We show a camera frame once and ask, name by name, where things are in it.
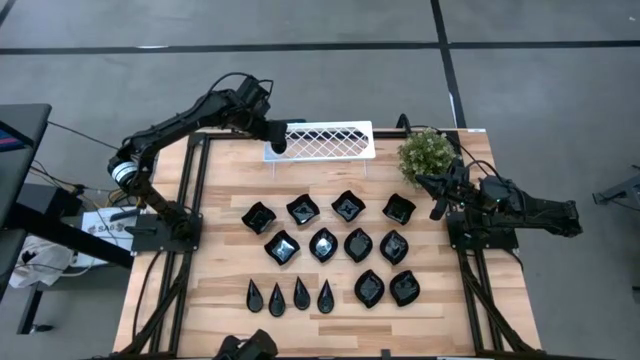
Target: black teardrop dish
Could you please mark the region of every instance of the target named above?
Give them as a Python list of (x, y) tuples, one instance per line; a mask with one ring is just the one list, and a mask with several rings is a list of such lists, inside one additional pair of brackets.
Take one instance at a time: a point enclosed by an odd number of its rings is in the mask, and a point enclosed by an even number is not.
[(260, 290), (253, 282), (253, 279), (249, 280), (249, 288), (247, 289), (247, 308), (251, 312), (259, 312), (262, 310), (264, 302)]
[(302, 280), (300, 280), (300, 277), (296, 279), (296, 288), (293, 292), (293, 304), (298, 308), (298, 310), (307, 310), (311, 304), (309, 291), (307, 291), (307, 288), (302, 283)]
[(271, 294), (271, 299), (269, 300), (269, 312), (275, 317), (280, 317), (284, 314), (286, 308), (287, 304), (284, 302), (284, 296), (282, 296), (280, 286), (276, 283), (276, 286), (273, 288), (273, 293)]
[(329, 286), (329, 280), (324, 281), (320, 295), (318, 296), (318, 310), (323, 314), (328, 314), (333, 310), (335, 302), (333, 300), (333, 292)]

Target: robotic arm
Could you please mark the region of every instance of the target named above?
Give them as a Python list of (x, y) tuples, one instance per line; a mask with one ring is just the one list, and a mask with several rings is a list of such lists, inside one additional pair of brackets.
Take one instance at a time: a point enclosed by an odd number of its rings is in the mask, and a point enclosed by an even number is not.
[(551, 234), (573, 237), (582, 233), (574, 201), (536, 199), (520, 190), (511, 180), (496, 173), (480, 181), (480, 188), (469, 182), (469, 167), (454, 160), (446, 174), (418, 175), (416, 179), (437, 200), (431, 219), (439, 220), (449, 202), (464, 207), (465, 232), (480, 238), (496, 229), (544, 229)]
[(260, 86), (260, 82), (253, 76), (247, 76), (237, 91), (214, 91), (214, 84), (187, 111), (125, 138), (116, 156), (109, 160), (107, 170), (118, 186), (126, 194), (136, 196), (151, 206), (170, 229), (172, 239), (190, 238), (192, 226), (189, 214), (182, 206), (167, 201), (151, 186), (154, 160), (162, 148), (198, 129), (219, 127), (270, 141), (276, 153), (286, 149), (284, 134), (287, 125), (265, 119), (270, 93)]

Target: black square dish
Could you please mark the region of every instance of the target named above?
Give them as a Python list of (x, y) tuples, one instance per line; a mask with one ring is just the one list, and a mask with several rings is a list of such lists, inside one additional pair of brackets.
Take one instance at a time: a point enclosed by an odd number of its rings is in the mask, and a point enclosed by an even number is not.
[(389, 284), (391, 296), (396, 300), (398, 306), (411, 304), (420, 296), (420, 284), (413, 276), (411, 270), (406, 270), (393, 277)]
[(360, 275), (358, 281), (356, 281), (354, 291), (356, 292), (358, 300), (360, 300), (367, 309), (371, 309), (382, 299), (384, 283), (373, 270), (369, 269)]
[(300, 245), (286, 231), (281, 230), (264, 246), (264, 249), (278, 262), (278, 265), (282, 266), (300, 250)]
[(364, 260), (373, 248), (373, 241), (361, 228), (357, 228), (347, 236), (344, 242), (344, 251), (359, 263)]
[(343, 192), (338, 200), (331, 204), (331, 207), (347, 222), (355, 219), (366, 208), (362, 200), (358, 199), (351, 190)]
[(387, 206), (382, 209), (382, 212), (387, 215), (391, 220), (395, 220), (402, 225), (409, 222), (411, 213), (416, 209), (413, 203), (398, 194), (393, 194), (389, 198)]
[(392, 265), (397, 265), (407, 256), (409, 243), (397, 231), (391, 230), (380, 242), (380, 252)]
[(244, 214), (242, 222), (253, 230), (257, 235), (262, 234), (269, 225), (276, 219), (276, 214), (260, 201), (253, 204), (251, 209)]
[(316, 259), (323, 263), (338, 250), (338, 239), (327, 228), (322, 228), (311, 238), (309, 250)]
[(287, 204), (287, 211), (298, 225), (306, 224), (314, 216), (320, 214), (318, 205), (311, 200), (308, 194), (300, 195), (293, 202)]

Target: wooden tabletop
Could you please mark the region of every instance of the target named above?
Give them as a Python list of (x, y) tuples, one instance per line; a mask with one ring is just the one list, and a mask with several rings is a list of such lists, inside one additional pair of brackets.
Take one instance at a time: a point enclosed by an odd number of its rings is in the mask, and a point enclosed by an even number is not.
[[(484, 131), (463, 129), (459, 135), (462, 145), (476, 158), (493, 163)], [(429, 219), (434, 205), (430, 197), (403, 182), (396, 155), (403, 140), (376, 139), (375, 142), (377, 156), (367, 161), (366, 175), (364, 163), (354, 161), (281, 163), (276, 165), (274, 177), (271, 165), (262, 162), (263, 143), (212, 141), (201, 208), (204, 229), (191, 268), (179, 356), (211, 357), (226, 335), (247, 338), (258, 328), (273, 337), (280, 356), (379, 356), (380, 349), (407, 356), (474, 353), (458, 260), (449, 247), (445, 224)], [(185, 151), (186, 140), (161, 152), (154, 186), (167, 198), (177, 196)], [(196, 171), (197, 165), (194, 165), (192, 179)], [(478, 178), (481, 172), (475, 168), (471, 175)], [(367, 206), (349, 224), (330, 206), (346, 190), (354, 192)], [(382, 213), (393, 193), (417, 205), (405, 226)], [(189, 194), (193, 194), (193, 181)], [(298, 227), (285, 205), (302, 194), (310, 194), (321, 214), (311, 224)], [(262, 201), (278, 217), (270, 230), (260, 236), (245, 227), (240, 219), (257, 201)], [(340, 246), (328, 262), (320, 264), (309, 252), (308, 244), (313, 234), (323, 227), (336, 235)], [(373, 239), (374, 248), (364, 261), (355, 264), (344, 252), (343, 241), (358, 227)], [(281, 267), (266, 254), (263, 246), (282, 229), (294, 237), (302, 249), (290, 263)], [(410, 248), (400, 264), (391, 266), (378, 246), (383, 236), (394, 229), (407, 239)], [(503, 251), (485, 253), (496, 305), (527, 343), (539, 347), (520, 266)], [(152, 256), (136, 257), (115, 340), (116, 351), (131, 341), (133, 314)], [(164, 255), (151, 273), (139, 329), (156, 305), (163, 263)], [(380, 303), (371, 309), (356, 299), (353, 290), (356, 279), (368, 269), (373, 269), (387, 286)], [(388, 291), (388, 284), (395, 274), (407, 269), (413, 271), (422, 290), (414, 303), (399, 308)], [(312, 297), (306, 311), (299, 311), (293, 305), (297, 276)], [(256, 282), (265, 300), (265, 307), (257, 314), (245, 306), (249, 279)], [(325, 280), (329, 280), (336, 301), (334, 310), (327, 315), (316, 307)], [(272, 317), (267, 308), (276, 282), (287, 301), (287, 310), (280, 318)], [(477, 306), (485, 347), (489, 349), (486, 315), (479, 303)], [(170, 309), (166, 319), (171, 320), (171, 314)], [(168, 323), (171, 321), (165, 321), (161, 349), (167, 348)]]

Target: potted plant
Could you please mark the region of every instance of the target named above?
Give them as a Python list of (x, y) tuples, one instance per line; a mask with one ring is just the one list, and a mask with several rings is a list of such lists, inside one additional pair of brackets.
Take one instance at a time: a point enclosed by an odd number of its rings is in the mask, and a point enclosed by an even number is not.
[(456, 157), (453, 146), (436, 130), (427, 128), (409, 135), (407, 141), (398, 147), (400, 172), (405, 180), (416, 187), (416, 175), (437, 175), (447, 171), (451, 160)]

